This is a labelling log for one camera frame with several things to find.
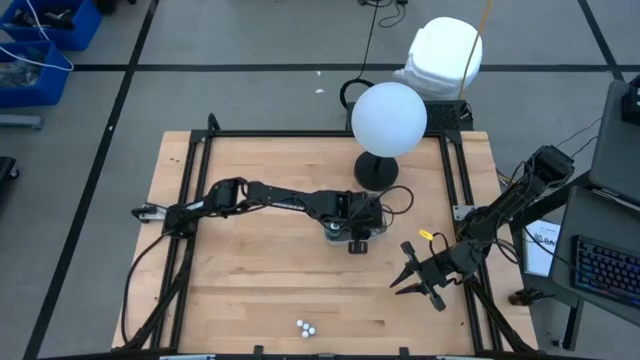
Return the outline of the blue bin with plastic bags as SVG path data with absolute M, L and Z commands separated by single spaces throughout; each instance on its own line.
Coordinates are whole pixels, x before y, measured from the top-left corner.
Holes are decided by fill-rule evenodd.
M 72 70 L 51 41 L 0 43 L 0 108 L 57 104 Z

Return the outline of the black perforated computer case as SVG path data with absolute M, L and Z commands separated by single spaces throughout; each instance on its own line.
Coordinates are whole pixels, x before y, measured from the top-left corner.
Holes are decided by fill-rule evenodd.
M 465 100 L 424 101 L 424 105 L 426 133 L 473 130 L 471 106 Z

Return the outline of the white globe lamp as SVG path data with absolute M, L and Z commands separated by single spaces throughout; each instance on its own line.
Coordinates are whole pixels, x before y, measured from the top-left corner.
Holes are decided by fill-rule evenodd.
M 390 188 L 399 174 L 396 158 L 410 153 L 428 125 L 426 106 L 411 87 L 384 82 L 355 102 L 351 127 L 363 153 L 354 165 L 359 185 L 370 191 Z

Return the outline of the black aluminium table frame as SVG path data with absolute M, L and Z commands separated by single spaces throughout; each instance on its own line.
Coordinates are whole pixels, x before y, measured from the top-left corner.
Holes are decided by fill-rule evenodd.
M 399 159 L 398 183 L 413 207 L 365 255 L 329 245 L 316 221 L 265 208 L 228 220 L 205 218 L 193 237 L 160 240 L 131 280 L 126 326 L 133 338 L 168 292 L 172 270 L 182 288 L 144 345 L 125 345 L 116 329 L 105 358 L 393 358 L 511 350 L 495 322 L 462 286 L 427 297 L 396 296 L 389 284 L 406 261 L 400 243 L 429 256 L 420 229 L 454 242 L 452 207 L 484 205 L 500 193 L 485 132 L 427 133 Z M 216 181 L 244 177 L 282 188 L 361 190 L 353 178 L 362 149 L 347 130 L 192 130 L 166 132 L 148 200 L 169 205 L 201 198 Z M 316 329 L 302 337 L 297 320 Z

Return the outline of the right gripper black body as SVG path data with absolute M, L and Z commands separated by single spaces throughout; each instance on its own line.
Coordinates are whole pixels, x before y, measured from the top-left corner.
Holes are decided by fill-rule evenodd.
M 435 286 L 445 288 L 450 283 L 456 286 L 467 284 L 473 293 L 483 300 L 483 290 L 475 276 L 483 260 L 483 246 L 478 241 L 462 241 L 424 261 L 418 260 L 410 242 L 403 242 L 401 249 L 408 257 L 405 265 L 410 264 L 418 268 L 414 275 L 420 279 L 418 283 L 422 282 L 429 288 L 427 296 L 436 310 L 443 311 L 446 305 L 435 291 Z

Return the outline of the brown and black clamp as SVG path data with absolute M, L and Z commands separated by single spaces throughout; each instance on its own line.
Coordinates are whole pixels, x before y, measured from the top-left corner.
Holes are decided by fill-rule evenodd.
M 545 293 L 536 288 L 525 288 L 509 295 L 508 301 L 514 306 L 532 306 L 543 299 L 554 297 L 554 294 Z

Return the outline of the grey desk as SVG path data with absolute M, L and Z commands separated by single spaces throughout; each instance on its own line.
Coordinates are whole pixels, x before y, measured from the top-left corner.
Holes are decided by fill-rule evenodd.
M 640 126 L 622 120 L 621 99 L 629 83 L 610 83 L 589 178 L 592 184 L 640 204 Z
M 640 327 L 640 308 L 627 306 L 571 286 L 572 239 L 584 235 L 640 253 L 640 212 L 582 188 L 569 192 L 553 262 L 551 282 L 609 313 Z

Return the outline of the white printed paper sheet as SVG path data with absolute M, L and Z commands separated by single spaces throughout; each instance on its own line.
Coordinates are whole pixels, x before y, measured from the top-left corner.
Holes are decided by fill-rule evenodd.
M 548 277 L 559 238 L 560 226 L 544 220 L 537 220 L 526 226 L 523 232 L 525 265 L 524 272 L 530 275 Z

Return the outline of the backlit black keyboard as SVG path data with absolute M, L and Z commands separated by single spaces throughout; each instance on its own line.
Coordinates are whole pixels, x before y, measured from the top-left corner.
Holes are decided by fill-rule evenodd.
M 640 308 L 640 253 L 584 235 L 572 242 L 573 288 Z

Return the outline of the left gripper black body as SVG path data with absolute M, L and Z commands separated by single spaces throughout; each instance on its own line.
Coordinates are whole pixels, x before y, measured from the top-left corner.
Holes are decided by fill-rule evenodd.
M 368 192 L 353 193 L 349 200 L 340 236 L 349 254 L 366 254 L 368 242 L 385 232 L 382 204 L 377 194 Z

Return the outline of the black desk device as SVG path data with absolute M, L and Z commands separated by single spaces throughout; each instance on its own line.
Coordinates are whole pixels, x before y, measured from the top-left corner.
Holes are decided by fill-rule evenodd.
M 621 99 L 622 120 L 640 126 L 640 74 L 629 82 Z

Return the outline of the grey metal bar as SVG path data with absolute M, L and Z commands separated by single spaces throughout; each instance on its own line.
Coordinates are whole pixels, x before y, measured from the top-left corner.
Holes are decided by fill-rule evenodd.
M 40 130 L 44 120 L 40 116 L 0 114 L 0 127 L 19 127 Z

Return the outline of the blue bin with black tools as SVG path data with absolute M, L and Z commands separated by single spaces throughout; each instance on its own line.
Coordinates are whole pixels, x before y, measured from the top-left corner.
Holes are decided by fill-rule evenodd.
M 50 40 L 59 50 L 83 51 L 101 20 L 92 0 L 12 0 L 0 30 L 18 42 Z

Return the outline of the grey plastic bin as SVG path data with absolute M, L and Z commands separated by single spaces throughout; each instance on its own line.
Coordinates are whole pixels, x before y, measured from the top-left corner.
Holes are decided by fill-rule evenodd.
M 379 227 L 373 227 L 371 229 L 362 230 L 362 231 L 354 231 L 348 227 L 340 227 L 340 234 L 337 237 L 330 237 L 329 227 L 331 224 L 337 224 L 337 223 L 327 223 L 324 229 L 324 236 L 328 243 L 334 244 L 334 245 L 346 245 L 350 242 L 356 242 L 356 241 L 368 243 L 370 241 L 373 241 L 377 237 L 381 236 L 382 234 L 384 234 L 388 229 L 388 225 L 386 223 L 383 223 Z

